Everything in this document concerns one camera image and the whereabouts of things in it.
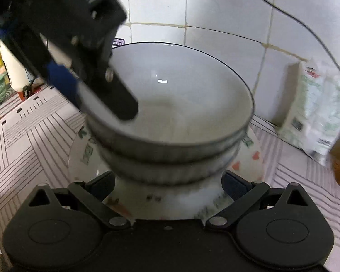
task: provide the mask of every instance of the plastic package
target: plastic package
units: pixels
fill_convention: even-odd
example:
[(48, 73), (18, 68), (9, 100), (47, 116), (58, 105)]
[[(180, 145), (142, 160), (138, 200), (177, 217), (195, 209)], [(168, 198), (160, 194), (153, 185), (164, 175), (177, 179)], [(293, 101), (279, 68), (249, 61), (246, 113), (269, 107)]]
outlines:
[(278, 133), (325, 166), (340, 134), (340, 72), (336, 68), (314, 60), (300, 63), (296, 96)]

